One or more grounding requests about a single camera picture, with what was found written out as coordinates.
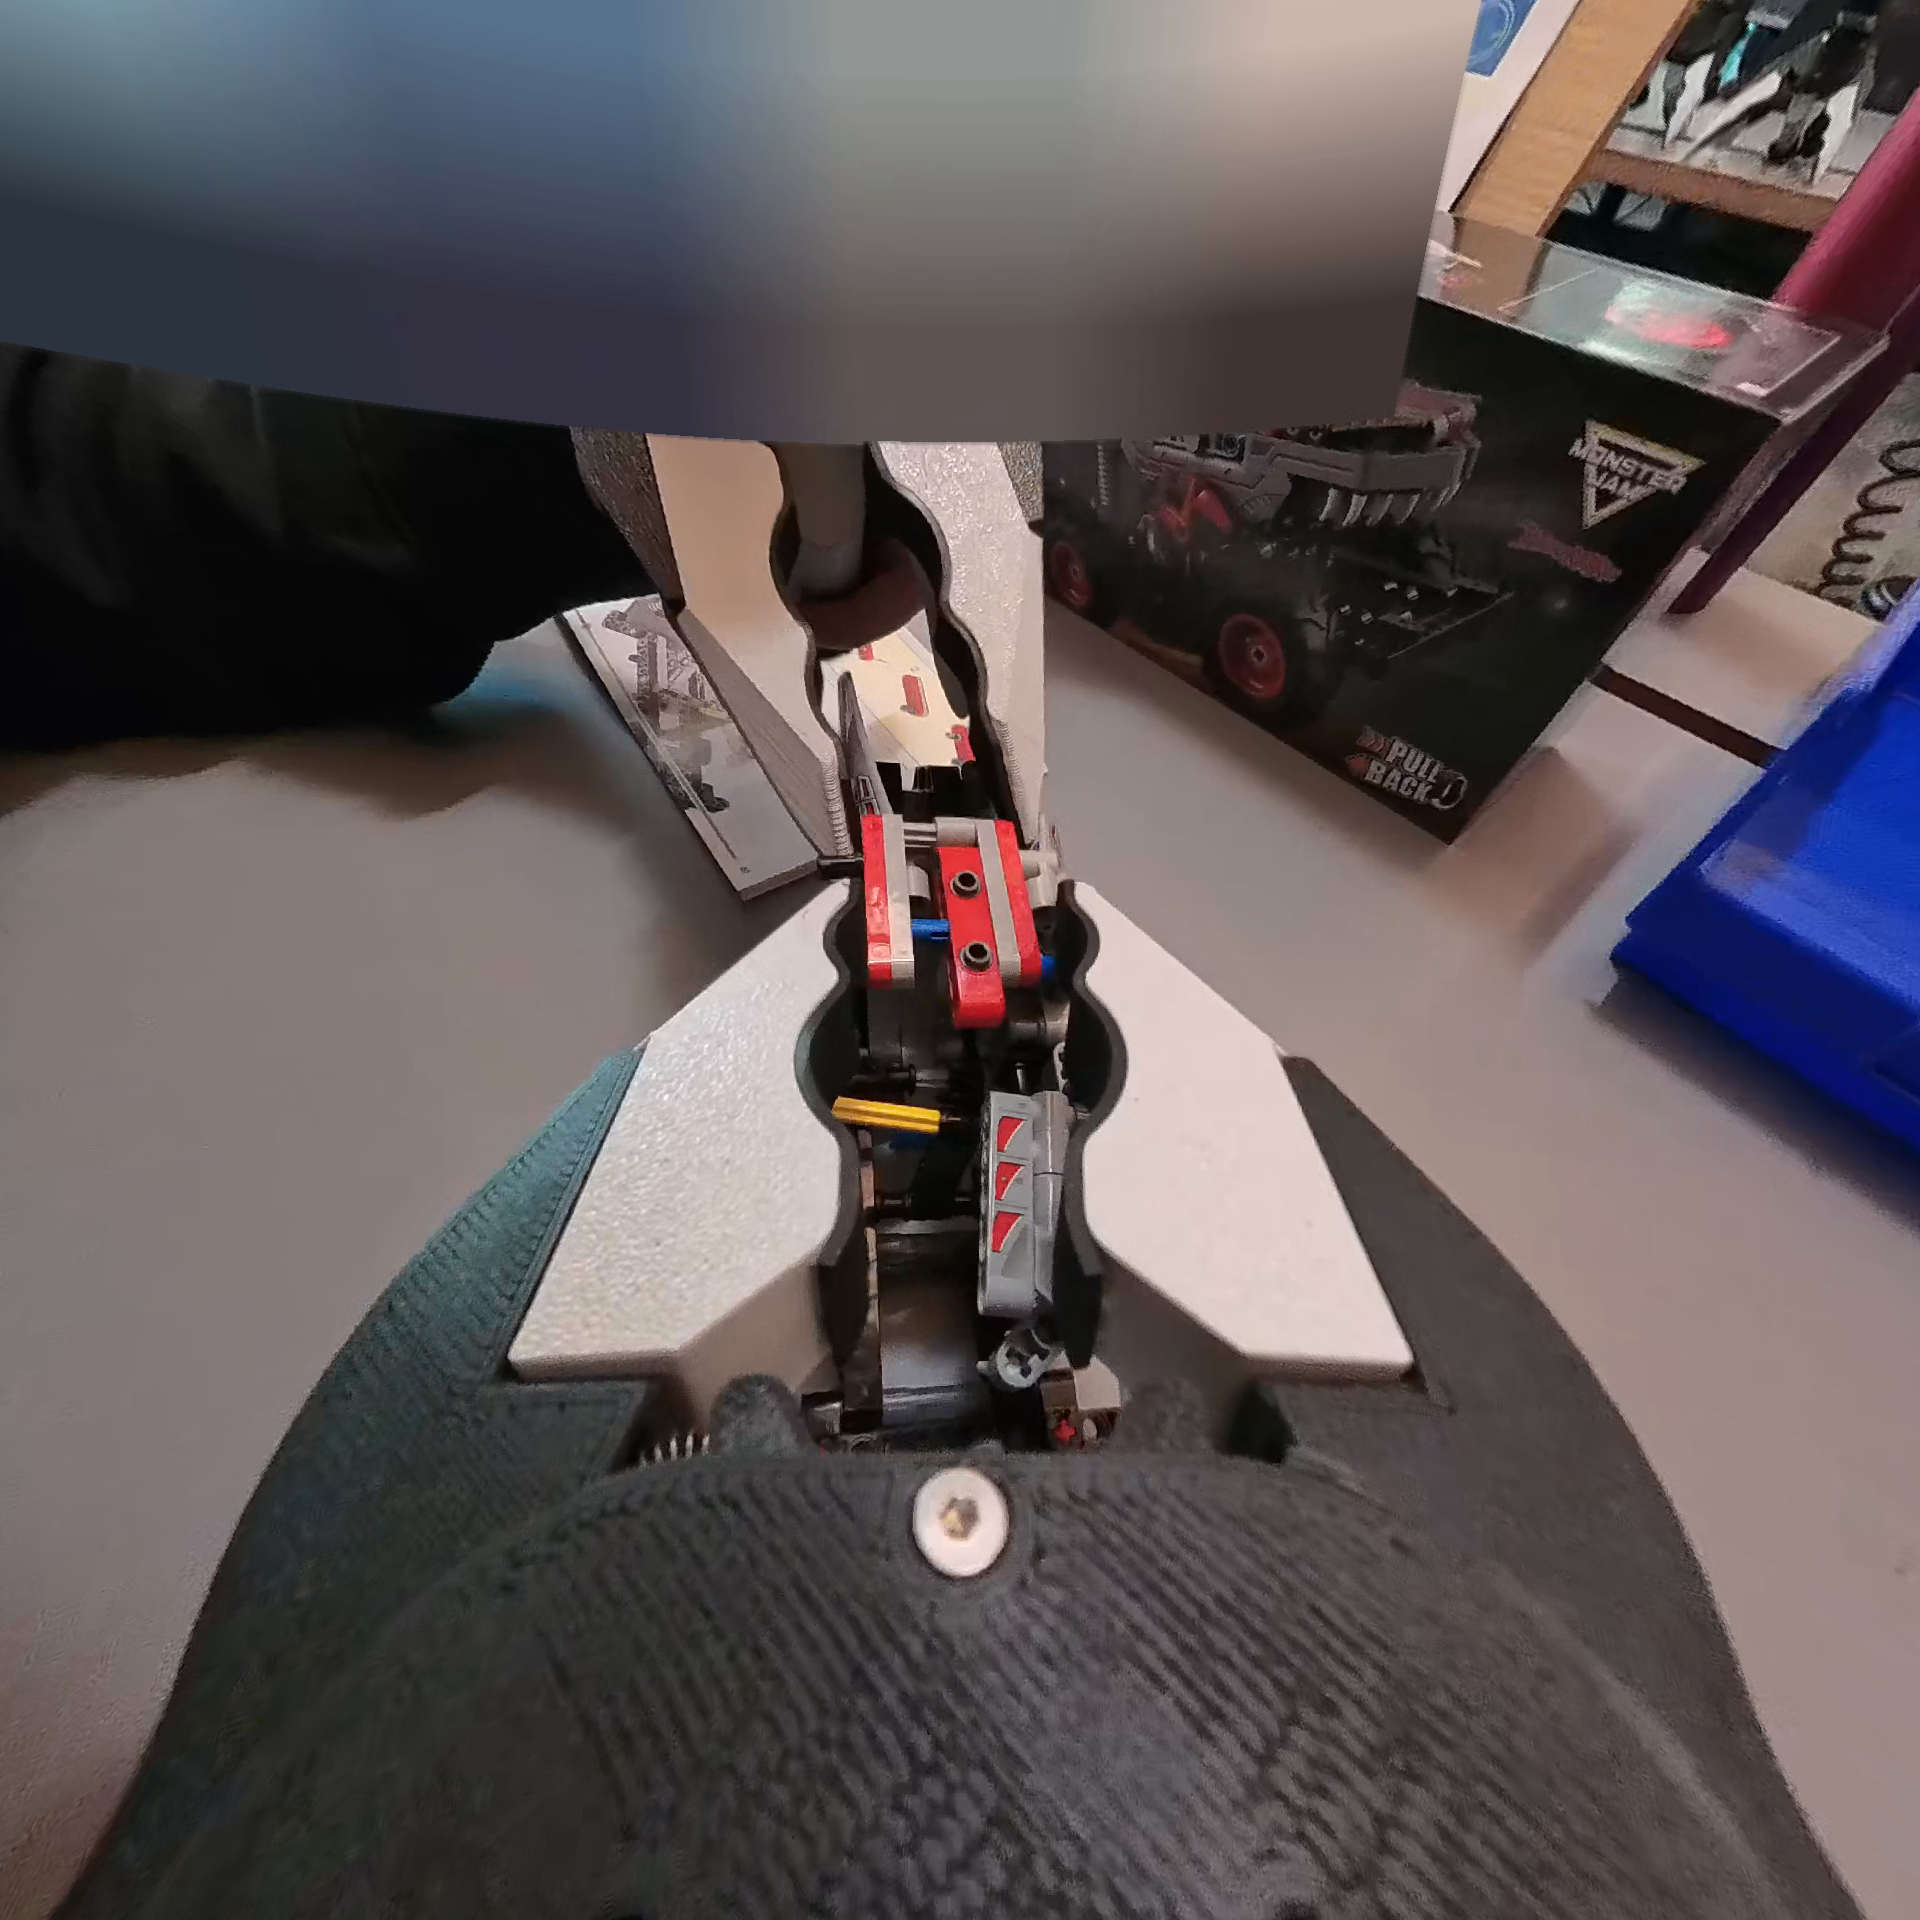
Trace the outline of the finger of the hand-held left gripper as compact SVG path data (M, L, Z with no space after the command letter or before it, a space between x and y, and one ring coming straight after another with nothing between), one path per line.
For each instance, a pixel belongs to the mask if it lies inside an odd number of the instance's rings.
M990 441L879 441L873 456L939 545L939 607L971 672L977 756L995 753L1016 817L1040 825L1048 817L1043 550L1018 479L1002 446Z
M680 573L676 629L819 856L841 854L841 758L812 640L783 597L784 483L759 441L647 436Z

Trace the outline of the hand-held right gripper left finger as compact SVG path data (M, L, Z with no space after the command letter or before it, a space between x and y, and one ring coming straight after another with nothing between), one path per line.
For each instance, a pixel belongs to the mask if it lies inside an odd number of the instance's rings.
M651 1379L708 1409L743 1375L828 1382L819 1260L846 1131L803 1087L803 1043L843 987L840 880L641 1046L508 1349L520 1380Z

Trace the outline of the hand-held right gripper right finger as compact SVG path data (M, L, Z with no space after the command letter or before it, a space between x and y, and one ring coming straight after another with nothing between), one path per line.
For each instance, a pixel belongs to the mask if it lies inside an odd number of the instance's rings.
M1388 1384L1414 1351L1284 1051L1094 886L1084 983L1121 1037L1084 1207L1121 1387Z

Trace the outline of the brick-built toy truck model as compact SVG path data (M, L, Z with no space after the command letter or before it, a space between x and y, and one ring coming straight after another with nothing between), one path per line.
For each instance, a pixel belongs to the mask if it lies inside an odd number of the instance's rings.
M1082 997L1090 923L1058 900L987 777L879 760L854 686L836 742L856 852L830 932L843 987L807 1037L809 1096L846 1131L843 1215L816 1267L832 1380L820 1452L1098 1449L1103 1256L1087 1134L1115 1089L1112 1022ZM914 861L910 989L871 989L860 817L894 811Z

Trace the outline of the red toy brick beam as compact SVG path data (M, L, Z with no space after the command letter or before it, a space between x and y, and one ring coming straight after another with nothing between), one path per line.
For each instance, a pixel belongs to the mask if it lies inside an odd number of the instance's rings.
M863 919L871 989L910 989L914 957L914 861L906 844L906 822L894 811L860 817Z

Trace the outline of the person's left forearm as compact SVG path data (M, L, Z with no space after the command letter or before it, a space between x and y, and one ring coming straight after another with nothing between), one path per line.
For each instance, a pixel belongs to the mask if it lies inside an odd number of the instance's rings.
M2 348L2 744L402 723L655 591L555 422Z

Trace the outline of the person's left hand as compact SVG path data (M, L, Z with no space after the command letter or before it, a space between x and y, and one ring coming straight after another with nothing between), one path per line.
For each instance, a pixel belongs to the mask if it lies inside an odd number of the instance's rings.
M828 659L896 633L934 603L920 555L899 540L800 540L779 576L779 591L807 635L812 653Z

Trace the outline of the building instruction booklet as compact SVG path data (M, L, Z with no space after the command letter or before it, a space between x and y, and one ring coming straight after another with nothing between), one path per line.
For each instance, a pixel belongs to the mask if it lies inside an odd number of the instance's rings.
M809 876L804 831L657 595L567 609L560 631L738 896L768 896ZM879 760L900 777L954 771L971 758L970 725L936 665L918 614L824 662L828 718L836 718L840 688L854 686Z

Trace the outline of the black toy set box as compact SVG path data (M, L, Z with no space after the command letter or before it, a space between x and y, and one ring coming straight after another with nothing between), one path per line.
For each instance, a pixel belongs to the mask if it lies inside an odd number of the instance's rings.
M1455 840L1779 432L1424 297L1384 416L1048 443L1044 584Z

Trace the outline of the blue storage bin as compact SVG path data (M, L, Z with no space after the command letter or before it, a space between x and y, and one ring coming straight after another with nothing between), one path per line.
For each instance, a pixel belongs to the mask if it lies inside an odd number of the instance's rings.
M1611 957L1918 1147L1918 590Z

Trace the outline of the clear plastic case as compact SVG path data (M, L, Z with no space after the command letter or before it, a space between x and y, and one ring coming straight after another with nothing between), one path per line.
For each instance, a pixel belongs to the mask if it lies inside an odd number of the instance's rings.
M1489 224L1439 219L1423 295L1538 344L1791 422L1857 384L1884 334Z

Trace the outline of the wooden shelf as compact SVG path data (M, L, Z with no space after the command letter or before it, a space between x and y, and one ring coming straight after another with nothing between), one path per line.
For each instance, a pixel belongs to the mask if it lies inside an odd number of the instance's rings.
M1481 4L1443 208L1545 235L1578 192L1815 233L1915 99L1915 4Z

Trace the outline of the maroon pole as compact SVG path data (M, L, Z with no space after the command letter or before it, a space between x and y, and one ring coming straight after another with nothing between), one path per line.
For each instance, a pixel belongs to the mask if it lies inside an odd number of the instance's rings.
M1814 319L1850 319L1882 335L1882 355L1793 452L1742 499L1666 614L1691 617L1746 564L1851 436L1915 371L1918 358L1918 100L1884 135L1831 219L1779 287L1779 304Z

